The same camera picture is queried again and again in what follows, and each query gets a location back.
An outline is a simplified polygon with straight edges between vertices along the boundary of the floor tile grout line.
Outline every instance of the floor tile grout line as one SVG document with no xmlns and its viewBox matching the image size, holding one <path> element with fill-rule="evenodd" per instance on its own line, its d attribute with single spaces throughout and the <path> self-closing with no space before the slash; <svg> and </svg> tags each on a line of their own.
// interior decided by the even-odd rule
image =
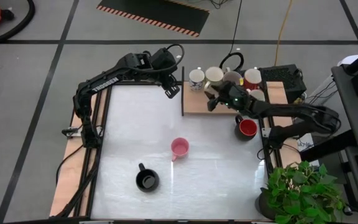
<svg viewBox="0 0 358 224">
<path fill-rule="evenodd" d="M 61 40 L 8 40 L 4 44 L 59 44 Z M 232 40 L 64 40 L 67 45 L 231 44 Z M 277 40 L 235 40 L 243 45 L 277 45 Z M 281 40 L 280 45 L 358 45 L 358 40 Z"/>
<path fill-rule="evenodd" d="M 29 151 L 32 138 L 34 137 L 35 129 L 38 125 L 38 121 L 42 112 L 42 108 L 44 107 L 44 103 L 50 88 L 50 84 L 52 82 L 52 78 L 55 74 L 55 70 L 58 64 L 58 61 L 60 59 L 60 56 L 62 54 L 63 46 L 64 46 L 64 40 L 67 38 L 68 31 L 71 26 L 71 22 L 73 21 L 74 13 L 76 11 L 76 8 L 78 6 L 79 0 L 74 0 L 73 4 L 71 5 L 70 13 L 68 15 L 64 30 L 62 32 L 62 36 L 60 37 L 55 55 L 53 56 L 48 75 L 45 79 L 44 85 L 42 87 L 37 106 L 35 107 L 34 114 L 32 116 L 30 126 L 27 130 L 27 134 L 25 135 L 24 142 L 21 148 L 21 151 L 19 153 L 19 157 L 16 160 L 16 164 L 14 167 L 14 170 L 12 172 L 11 179 L 9 180 L 7 189 L 5 191 L 4 197 L 1 202 L 0 206 L 0 223 L 3 223 L 5 220 L 6 213 L 9 209 L 9 205 L 11 203 L 14 191 L 17 186 L 17 182 L 19 181 L 20 174 L 23 169 L 24 161 L 27 157 L 27 153 Z"/>
<path fill-rule="evenodd" d="M 347 5 L 345 0 L 339 0 L 339 2 L 341 3 L 341 6 L 345 12 L 345 15 L 347 17 L 347 20 L 349 21 L 349 23 L 351 24 L 352 30 L 354 32 L 354 35 L 356 35 L 356 38 L 358 40 L 358 26 L 353 18 L 353 15 L 351 13 L 351 10 L 349 9 L 349 6 Z"/>
</svg>

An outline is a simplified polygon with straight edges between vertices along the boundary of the wooden board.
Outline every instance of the wooden board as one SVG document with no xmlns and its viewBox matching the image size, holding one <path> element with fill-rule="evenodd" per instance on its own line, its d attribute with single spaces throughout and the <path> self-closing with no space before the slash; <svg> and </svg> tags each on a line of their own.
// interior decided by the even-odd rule
<svg viewBox="0 0 358 224">
<path fill-rule="evenodd" d="M 235 110 L 220 104 L 216 105 L 214 111 L 208 111 L 208 98 L 203 90 L 191 90 L 188 82 L 184 82 L 182 88 L 183 112 L 185 114 L 237 114 Z"/>
<path fill-rule="evenodd" d="M 103 117 L 103 109 L 104 109 L 104 102 L 106 101 L 106 93 L 107 90 L 102 91 L 100 106 L 99 106 L 99 113 L 96 121 L 96 125 L 101 124 L 101 120 Z M 96 101 L 96 95 L 92 97 L 92 109 L 94 108 L 94 104 Z M 79 127 L 81 125 L 81 120 L 74 114 L 73 119 L 71 121 L 72 127 Z M 70 155 L 73 151 L 78 149 L 82 145 L 82 140 L 80 137 L 71 138 L 67 141 L 67 146 L 65 149 L 64 158 Z M 58 184 L 55 190 L 55 196 L 53 198 L 52 207 L 50 209 L 50 216 L 56 215 L 66 206 L 66 204 L 70 201 L 74 193 L 77 191 L 81 171 L 84 163 L 85 158 L 85 148 L 80 149 L 76 154 L 74 154 L 71 158 L 69 158 L 60 169 L 60 175 Z M 90 157 L 89 169 L 91 169 L 93 160 L 94 160 L 95 151 L 92 152 Z M 86 211 L 86 203 L 88 201 L 89 195 L 89 186 L 85 190 L 83 194 L 83 200 L 81 204 L 81 211 L 80 215 L 85 215 Z"/>
<path fill-rule="evenodd" d="M 285 94 L 284 86 L 282 82 L 267 82 L 267 93 L 270 100 L 270 103 L 280 103 L 287 104 L 287 96 Z M 286 127 L 292 124 L 292 119 L 289 117 L 273 117 L 274 125 Z M 284 141 L 284 144 L 294 147 L 298 149 L 298 143 L 296 139 L 287 139 Z M 301 157 L 299 152 L 296 152 L 294 149 L 283 146 L 280 150 L 281 160 L 283 163 L 283 167 L 293 163 L 293 162 L 301 162 Z M 271 155 L 273 166 L 275 164 L 275 156 Z"/>
</svg>

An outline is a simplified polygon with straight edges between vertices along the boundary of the wooden shelf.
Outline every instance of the wooden shelf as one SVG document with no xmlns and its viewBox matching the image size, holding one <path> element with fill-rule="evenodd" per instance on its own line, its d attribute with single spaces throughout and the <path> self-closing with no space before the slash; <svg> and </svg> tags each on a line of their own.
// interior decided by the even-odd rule
<svg viewBox="0 0 358 224">
<path fill-rule="evenodd" d="M 188 82 L 184 82 L 182 88 L 184 114 L 237 114 L 235 110 L 220 104 L 216 105 L 214 111 L 208 111 L 208 98 L 203 90 L 191 90 Z"/>
</svg>

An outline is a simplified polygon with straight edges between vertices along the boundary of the black mug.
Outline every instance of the black mug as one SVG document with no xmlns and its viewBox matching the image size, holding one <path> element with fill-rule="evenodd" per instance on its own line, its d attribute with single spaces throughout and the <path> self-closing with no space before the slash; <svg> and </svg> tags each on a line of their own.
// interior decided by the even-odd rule
<svg viewBox="0 0 358 224">
<path fill-rule="evenodd" d="M 143 192 L 152 192 L 158 187 L 160 178 L 154 170 L 146 169 L 142 163 L 139 164 L 140 172 L 136 176 L 136 185 Z"/>
<path fill-rule="evenodd" d="M 236 128 L 234 134 L 241 141 L 249 141 L 255 137 L 258 126 L 251 119 L 243 119 L 241 115 L 236 116 Z"/>
</svg>

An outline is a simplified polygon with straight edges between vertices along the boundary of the yellow cable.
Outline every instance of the yellow cable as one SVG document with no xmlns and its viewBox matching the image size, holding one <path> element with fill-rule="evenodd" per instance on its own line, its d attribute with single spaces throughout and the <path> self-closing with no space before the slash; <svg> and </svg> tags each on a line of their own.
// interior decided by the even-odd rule
<svg viewBox="0 0 358 224">
<path fill-rule="evenodd" d="M 289 3 L 289 5 L 288 5 L 287 12 L 285 13 L 285 17 L 284 17 L 283 24 L 281 25 L 280 33 L 278 34 L 278 41 L 277 41 L 277 46 L 276 46 L 276 58 L 274 59 L 274 66 L 276 66 L 276 64 L 277 64 L 278 46 L 280 45 L 281 34 L 282 34 L 282 32 L 283 32 L 285 22 L 287 21 L 288 14 L 289 14 L 290 9 L 291 9 L 291 6 L 292 6 L 292 1 L 293 1 L 293 0 L 290 0 L 290 3 Z"/>
</svg>

